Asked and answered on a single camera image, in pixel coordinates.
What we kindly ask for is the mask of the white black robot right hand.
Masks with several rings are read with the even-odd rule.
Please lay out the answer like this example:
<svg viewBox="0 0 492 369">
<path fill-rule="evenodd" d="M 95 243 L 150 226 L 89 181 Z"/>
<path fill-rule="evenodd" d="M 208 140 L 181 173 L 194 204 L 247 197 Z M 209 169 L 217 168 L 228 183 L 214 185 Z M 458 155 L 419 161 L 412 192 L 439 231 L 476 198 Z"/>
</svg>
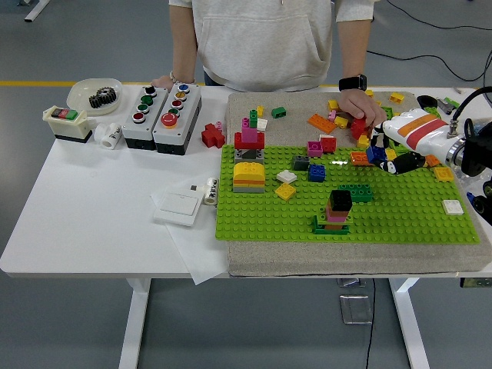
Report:
<svg viewBox="0 0 492 369">
<path fill-rule="evenodd" d="M 368 161 L 393 175 L 400 175 L 424 166 L 426 157 L 433 155 L 441 164 L 452 159 L 452 147 L 460 143 L 458 137 L 448 138 L 449 124 L 423 109 L 405 112 L 375 126 L 371 143 L 366 150 Z M 389 159 L 385 149 L 394 141 L 407 152 Z"/>
</svg>

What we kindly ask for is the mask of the person's left hand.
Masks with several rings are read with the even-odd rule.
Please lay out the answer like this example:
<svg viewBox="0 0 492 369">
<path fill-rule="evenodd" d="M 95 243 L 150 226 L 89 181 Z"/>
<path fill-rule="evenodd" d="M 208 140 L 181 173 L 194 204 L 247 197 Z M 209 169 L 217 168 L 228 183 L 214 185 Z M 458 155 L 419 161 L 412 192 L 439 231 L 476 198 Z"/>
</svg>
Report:
<svg viewBox="0 0 492 369">
<path fill-rule="evenodd" d="M 339 107 L 354 118 L 366 120 L 366 126 L 373 128 L 387 120 L 385 110 L 371 97 L 359 89 L 340 92 Z"/>
</svg>

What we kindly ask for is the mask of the person's right hand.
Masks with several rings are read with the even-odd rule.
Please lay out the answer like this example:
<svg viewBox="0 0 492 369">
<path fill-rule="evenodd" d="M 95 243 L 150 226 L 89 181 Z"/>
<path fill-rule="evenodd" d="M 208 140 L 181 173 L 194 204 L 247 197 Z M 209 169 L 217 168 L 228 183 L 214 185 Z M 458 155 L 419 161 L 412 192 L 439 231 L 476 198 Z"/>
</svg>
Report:
<svg viewBox="0 0 492 369">
<path fill-rule="evenodd" d="M 151 85 L 155 88 L 165 88 L 170 91 L 174 86 L 174 82 L 169 75 L 162 75 L 160 78 L 153 79 Z"/>
</svg>

